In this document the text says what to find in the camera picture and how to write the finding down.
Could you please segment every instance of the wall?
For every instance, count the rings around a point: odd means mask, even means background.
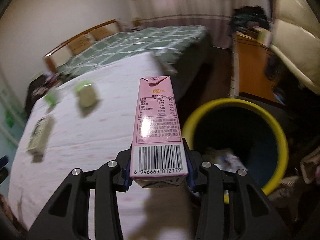
[[[47,71],[48,51],[102,22],[129,22],[127,0],[13,0],[0,20],[0,64],[24,105],[32,78]]]

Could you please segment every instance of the silver bolt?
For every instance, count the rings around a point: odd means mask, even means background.
[[[239,169],[238,174],[239,174],[240,176],[245,176],[245,175],[247,175],[247,171],[246,171],[246,170],[243,170],[243,169]]]
[[[108,166],[109,166],[110,168],[116,167],[117,165],[118,165],[118,163],[117,163],[116,161],[109,161],[109,162],[108,162]]]
[[[209,162],[203,162],[203,163],[201,163],[201,165],[204,168],[210,168],[211,167],[211,163],[209,163]]]
[[[78,168],[72,170],[72,175],[79,175],[80,173],[81,173],[81,170]]]

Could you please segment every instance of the green plaid bedspread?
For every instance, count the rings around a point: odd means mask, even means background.
[[[57,71],[79,76],[116,60],[151,51],[164,64],[173,65],[191,44],[199,42],[208,29],[204,26],[149,27],[131,33],[116,33],[95,42],[90,48],[71,57]]]

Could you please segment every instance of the wooden floor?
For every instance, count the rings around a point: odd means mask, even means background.
[[[231,82],[231,53],[212,47],[211,64],[203,64],[186,94],[177,103],[181,129],[199,106],[228,97]]]

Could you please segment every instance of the trash can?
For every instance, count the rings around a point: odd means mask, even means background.
[[[245,100],[223,98],[200,106],[188,117],[182,136],[201,154],[208,147],[230,148],[266,195],[287,168],[288,146],[281,126],[265,109]]]

